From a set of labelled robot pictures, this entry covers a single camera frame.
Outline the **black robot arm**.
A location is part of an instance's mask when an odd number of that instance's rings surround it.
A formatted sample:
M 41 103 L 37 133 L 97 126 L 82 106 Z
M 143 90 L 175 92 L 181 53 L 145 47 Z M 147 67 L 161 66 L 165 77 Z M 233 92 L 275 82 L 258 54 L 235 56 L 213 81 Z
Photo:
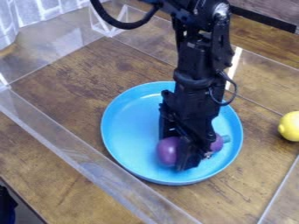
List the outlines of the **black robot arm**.
M 175 89 L 162 92 L 159 137 L 178 137 L 177 171 L 199 166 L 217 141 L 213 120 L 221 108 L 231 66 L 229 0 L 142 0 L 173 17 L 178 51 Z

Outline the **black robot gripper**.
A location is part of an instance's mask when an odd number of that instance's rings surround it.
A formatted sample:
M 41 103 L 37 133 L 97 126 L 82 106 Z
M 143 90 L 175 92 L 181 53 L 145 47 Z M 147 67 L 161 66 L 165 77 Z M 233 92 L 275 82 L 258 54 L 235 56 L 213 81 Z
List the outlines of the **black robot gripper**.
M 183 73 L 174 73 L 175 88 L 162 92 L 159 105 L 159 139 L 179 137 L 175 170 L 183 172 L 197 168 L 211 155 L 211 144 L 217 141 L 213 120 L 218 117 L 229 76 L 214 73 L 198 80 Z

